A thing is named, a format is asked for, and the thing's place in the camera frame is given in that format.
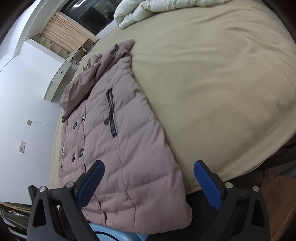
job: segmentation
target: beige bed sheet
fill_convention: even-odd
[[[229,180],[255,169],[295,133],[296,45],[264,4],[233,0],[157,14],[113,30],[88,56],[127,39],[136,40],[132,70],[183,171],[186,193],[200,189],[196,160]]]
[[[50,169],[50,188],[58,188],[59,180],[58,180],[58,172],[59,172],[59,149],[61,146],[61,134],[62,134],[62,116],[63,110],[59,115],[59,119],[57,121],[56,133],[54,136],[54,144],[52,148],[52,165]]]

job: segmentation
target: comforter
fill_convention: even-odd
[[[115,10],[114,20],[120,28],[142,21],[158,12],[188,7],[210,7],[230,0],[123,0]]]

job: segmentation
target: white wall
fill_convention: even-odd
[[[42,33],[43,29],[55,11],[60,9],[61,6],[63,6],[66,2],[67,0],[41,0],[40,4],[38,5],[38,13],[32,18],[25,39]]]
[[[0,201],[31,204],[27,187],[49,185],[51,152],[59,117],[58,104],[43,100],[59,68],[24,42],[21,52],[0,72]],[[18,150],[26,142],[25,153]]]
[[[0,59],[2,57],[4,57],[4,55],[7,54],[9,43],[10,43],[10,40],[12,38],[13,32],[14,32],[16,26],[17,26],[18,21],[19,21],[19,19],[17,19],[15,21],[15,23],[13,24],[13,26],[11,27],[11,29],[8,31],[8,33],[6,34],[3,42],[0,45]]]
[[[36,7],[39,5],[41,0],[35,0],[33,4],[26,9],[26,11],[19,17],[15,30],[13,31],[12,38],[9,43],[7,53],[15,57],[19,54],[22,44],[25,40],[27,29],[29,28],[28,22],[34,12],[36,12]]]

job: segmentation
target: cable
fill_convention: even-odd
[[[46,126],[52,126],[52,125],[56,125],[57,124],[57,123],[45,124],[45,123],[40,123],[40,122],[35,122],[35,121],[31,121],[31,123],[37,123],[37,124],[46,125]]]
[[[101,231],[94,231],[95,234],[103,234],[103,235],[106,235],[112,239],[114,239],[115,241],[119,241],[117,238],[115,238],[114,236],[112,236],[111,234],[109,233],[105,233],[105,232],[101,232]]]

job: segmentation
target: cabinet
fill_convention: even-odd
[[[65,60],[65,62],[62,64],[62,66],[59,68],[59,70],[56,72],[54,77],[52,78],[47,91],[44,95],[45,100],[51,101],[54,97],[55,92],[57,91],[57,88],[59,87],[59,84],[62,82],[63,78],[65,77],[66,73],[70,71],[70,67],[73,65],[74,67],[77,66],[76,63],[73,62],[72,58],[76,54],[76,51],[71,53],[68,58]]]
[[[64,59],[67,59],[71,54],[70,52],[63,49],[62,47],[52,42],[51,40],[47,39],[46,37],[42,36],[41,34],[37,34],[31,39],[41,44],[45,48],[49,49],[50,51],[56,53],[58,56],[61,56]]]

